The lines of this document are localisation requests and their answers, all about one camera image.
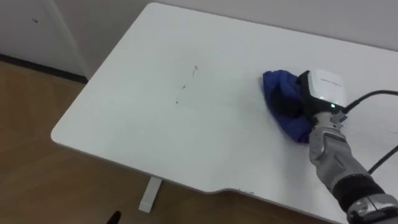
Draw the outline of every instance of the table top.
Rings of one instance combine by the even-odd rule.
[[[64,146],[202,192],[237,190],[318,218],[345,214],[315,174],[308,147],[270,115],[262,73],[320,68],[343,77],[349,100],[397,89],[398,53],[149,4],[63,115]],[[370,168],[395,144],[398,100],[375,96],[342,132]],[[375,180],[398,197],[397,158]]]

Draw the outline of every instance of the cable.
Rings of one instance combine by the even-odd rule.
[[[369,173],[372,174],[381,164],[383,164],[386,160],[388,160],[392,155],[394,155],[398,151],[398,146],[393,148],[391,151],[389,151],[385,156],[383,156],[376,164],[372,166],[372,168],[369,169]]]
[[[350,103],[348,106],[343,108],[341,112],[343,114],[348,114],[353,108],[358,106],[362,101],[366,100],[367,98],[378,95],[378,94],[387,94],[387,95],[395,95],[398,96],[398,91],[392,91],[392,90],[377,90],[377,91],[372,91],[370,93],[367,93],[361,97],[359,97],[357,100],[354,100],[352,103]],[[398,151],[398,146],[393,148],[391,151],[389,151],[385,156],[383,156],[376,164],[372,166],[372,168],[369,169],[369,173],[372,174],[379,166],[381,166],[386,160],[388,160],[392,155],[394,155]]]
[[[348,106],[346,106],[345,108],[343,108],[341,110],[341,112],[343,112],[343,114],[348,114],[354,107],[358,106],[362,101],[364,101],[365,99],[374,96],[374,95],[378,95],[378,94],[387,94],[387,95],[395,95],[398,96],[398,91],[392,91],[392,90],[377,90],[377,91],[372,91],[368,94],[365,94],[361,97],[359,97],[357,100],[354,100],[352,103],[350,103]]]

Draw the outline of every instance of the blue cloth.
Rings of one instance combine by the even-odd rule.
[[[312,125],[304,114],[294,118],[284,116],[276,112],[271,102],[272,92],[280,90],[284,98],[302,103],[300,87],[296,84],[297,79],[298,77],[285,70],[264,73],[262,75],[264,96],[271,114],[284,132],[295,142],[308,143]]]

